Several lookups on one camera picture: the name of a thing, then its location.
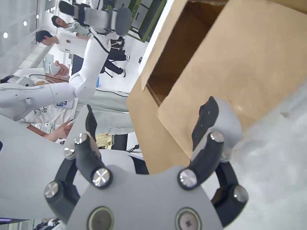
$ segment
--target black pants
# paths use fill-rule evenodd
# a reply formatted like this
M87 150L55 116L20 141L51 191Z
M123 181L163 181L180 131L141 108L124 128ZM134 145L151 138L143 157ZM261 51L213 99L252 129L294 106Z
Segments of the black pants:
M115 66L110 60L114 60L114 61L125 61L126 60L126 55L125 55L125 51L118 51L118 50L114 50L112 51L112 48L111 48L111 51L106 59L106 62L104 63L104 66L101 70L100 73L103 73L104 72L104 68L107 68L111 71L113 71L114 73L120 75L122 74L123 72L123 69L122 68L119 68L117 66Z
M116 73L116 74L118 74L118 75L120 75L120 74L122 74L122 72L123 72L123 69L122 68L119 68L119 67L117 67L117 66L115 66L112 62L110 62L108 59L106 60L106 62L104 63L104 65L103 65L103 68L102 68L102 70L101 70L101 74L102 73L104 73L104 68L107 68L107 69L109 69L109 70L111 70L111 71L113 71L114 73Z
M110 53L107 57L108 60L117 60L117 61L125 61L126 60L126 54L124 50L117 50L111 48Z

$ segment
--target box opening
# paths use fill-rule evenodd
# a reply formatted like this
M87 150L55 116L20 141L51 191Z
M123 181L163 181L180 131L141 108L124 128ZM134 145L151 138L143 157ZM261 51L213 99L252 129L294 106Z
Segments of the box opening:
M147 86L158 105L170 93L226 2L190 0L184 7L148 79Z

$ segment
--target name badge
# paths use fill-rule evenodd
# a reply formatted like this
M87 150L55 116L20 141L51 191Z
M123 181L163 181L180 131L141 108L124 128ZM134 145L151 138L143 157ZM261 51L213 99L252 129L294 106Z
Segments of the name badge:
M75 100L60 102L60 103L54 104L54 107L72 109L74 106L74 101Z

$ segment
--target person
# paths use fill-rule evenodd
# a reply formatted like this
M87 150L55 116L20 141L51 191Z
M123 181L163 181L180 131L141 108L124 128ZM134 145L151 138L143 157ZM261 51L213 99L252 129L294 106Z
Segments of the person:
M68 68L58 61L55 63L61 67L60 75L55 79L52 78L49 80L47 78L49 74L45 73L44 68L21 69L14 75L28 77L35 84L41 83L42 81L44 83L68 81L67 77L63 77L68 74ZM9 82L9 79L4 78L1 80L1 83L5 82ZM117 91L96 91L90 99L83 100L75 98L66 103L62 102L37 108L18 122L38 135L55 142L59 138L67 137L72 128L72 125L68 125L68 123L78 116L81 108L85 104L89 104L97 121L96 133L111 135L127 134L134 131L130 115L127 114L129 112L126 104L128 95L128 93ZM51 134L46 134L31 125L35 123L52 123L61 126Z
M89 40L91 37L91 33L88 28L81 26L78 23L66 23L62 18L58 16L52 16L51 21L53 25L57 28L64 28L69 32L76 32L76 36L80 39Z
M57 28L63 28L68 32L76 32L76 36L81 39L89 40L91 37L91 33L87 27L81 26L76 22L66 23L59 16L52 16L51 21L53 25ZM117 40L111 39L111 48L116 50L122 50L124 46L125 40L122 36L120 36Z
M68 35L65 33L57 34L56 36L52 36L50 32L41 30L36 33L36 41L39 43L43 43L44 45L50 46L52 44L57 44L58 49L63 52L69 52L71 54L75 54L81 58L84 58L85 48L87 45L87 40L80 39L74 37L73 35ZM128 61L130 59L129 55L126 55L123 50L116 52L110 51L105 63L104 67L110 69L111 71L117 73L118 75L126 76L125 69L119 68L115 66L110 60L113 61Z

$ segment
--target round metal bolt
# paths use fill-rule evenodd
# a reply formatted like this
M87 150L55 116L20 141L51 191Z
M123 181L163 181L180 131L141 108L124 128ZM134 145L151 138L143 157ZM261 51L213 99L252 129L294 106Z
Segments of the round metal bolt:
M106 185L109 180L110 172L105 168L97 170L93 176L93 184L97 187L102 187Z
M46 186L44 190L44 195L46 198L52 198L58 193L58 191L59 185L57 182L53 181Z
M210 138L218 143L224 142L224 136L217 131L210 133Z
M87 138L88 138L88 135L86 133L80 133L79 137L75 138L75 144L79 145L83 143L84 141L86 141Z
M193 188L197 184L197 177L195 173L190 169L184 169L179 174L179 180L183 186L187 188Z
M233 196L242 203L245 203L249 198L247 190L241 185L235 187Z
M179 218L178 225L181 230L197 230L198 220L191 212L184 212Z
M95 209L88 220L89 230L111 230L114 226L112 211L107 207Z
M75 150L74 149L64 148L64 156L65 157L71 157L74 154L75 154Z

